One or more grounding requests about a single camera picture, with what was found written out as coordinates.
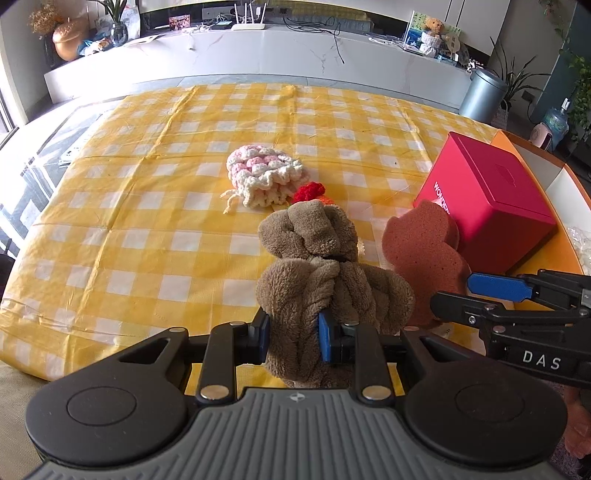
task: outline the gray ribbed panel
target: gray ribbed panel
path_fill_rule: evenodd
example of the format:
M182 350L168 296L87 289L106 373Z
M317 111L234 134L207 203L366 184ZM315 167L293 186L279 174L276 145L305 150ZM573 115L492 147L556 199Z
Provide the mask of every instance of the gray ribbed panel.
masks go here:
M227 407L206 408L168 451L112 471L47 463L31 480L558 480L549 464L485 473L431 456L391 410L354 402L343 390L251 388Z

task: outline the gold pot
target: gold pot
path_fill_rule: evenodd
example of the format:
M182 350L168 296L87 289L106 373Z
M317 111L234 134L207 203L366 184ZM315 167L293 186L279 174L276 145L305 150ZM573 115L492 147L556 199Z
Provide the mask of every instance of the gold pot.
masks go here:
M53 43L57 54L65 61L78 58L78 45L88 37L88 22L76 18L59 25L53 32Z

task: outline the brown sponge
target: brown sponge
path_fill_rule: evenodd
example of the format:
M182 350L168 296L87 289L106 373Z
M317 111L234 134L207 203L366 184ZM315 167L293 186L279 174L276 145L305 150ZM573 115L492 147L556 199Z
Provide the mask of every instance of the brown sponge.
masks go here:
M427 329L440 325L429 307L435 292L466 294L470 267L456 251L459 240L452 217L426 200L402 217L388 220L382 237L384 256L416 298L408 325Z

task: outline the pink and white crocheted item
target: pink and white crocheted item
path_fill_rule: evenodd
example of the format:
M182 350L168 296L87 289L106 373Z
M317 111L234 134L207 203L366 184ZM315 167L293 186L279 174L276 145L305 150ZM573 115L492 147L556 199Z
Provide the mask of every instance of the pink and white crocheted item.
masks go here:
M234 188L221 195L230 195L224 213L235 199L241 199L245 207L281 205L310 179L300 160L260 145L244 145L232 152L226 168Z

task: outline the beige sofa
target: beige sofa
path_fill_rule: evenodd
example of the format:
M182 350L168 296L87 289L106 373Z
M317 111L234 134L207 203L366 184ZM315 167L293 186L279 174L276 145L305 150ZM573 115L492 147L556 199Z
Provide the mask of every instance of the beige sofa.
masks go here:
M45 382L0 362L0 479L20 480L41 464L25 430L25 408Z

